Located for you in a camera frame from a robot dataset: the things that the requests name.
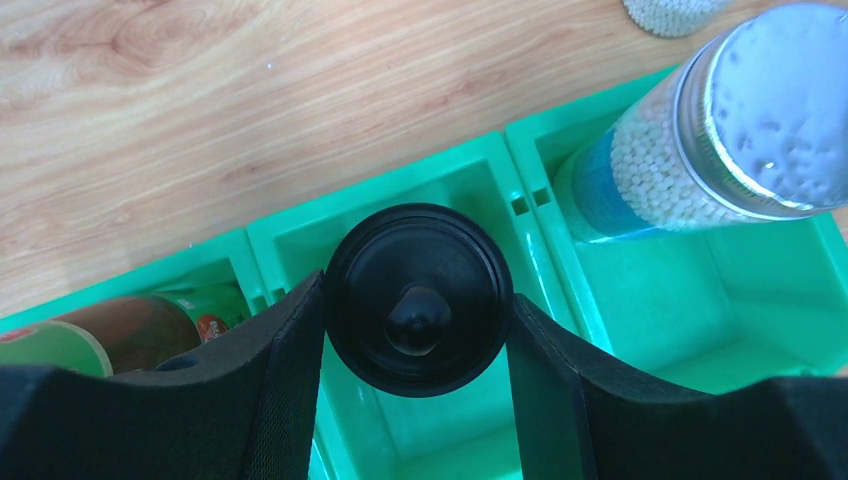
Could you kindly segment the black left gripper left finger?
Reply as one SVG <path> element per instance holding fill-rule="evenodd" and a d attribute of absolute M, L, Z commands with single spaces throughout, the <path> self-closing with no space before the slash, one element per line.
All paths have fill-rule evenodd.
<path fill-rule="evenodd" d="M 153 371 L 1 371 L 5 479 L 304 479 L 324 345 L 324 276 Z"/>

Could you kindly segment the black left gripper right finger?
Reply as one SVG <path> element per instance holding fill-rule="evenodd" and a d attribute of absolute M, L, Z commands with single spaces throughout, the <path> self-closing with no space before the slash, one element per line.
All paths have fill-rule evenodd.
<path fill-rule="evenodd" d="M 843 479 L 847 382 L 708 394 L 639 370 L 514 300 L 508 365 L 527 479 Z"/>

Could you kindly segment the tall yellow-capped sauce bottle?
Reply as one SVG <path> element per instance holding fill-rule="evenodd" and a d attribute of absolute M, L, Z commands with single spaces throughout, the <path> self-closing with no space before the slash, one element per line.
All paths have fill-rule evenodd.
<path fill-rule="evenodd" d="M 1 364 L 96 377 L 153 370 L 251 317 L 233 285 L 121 296 L 1 335 Z"/>

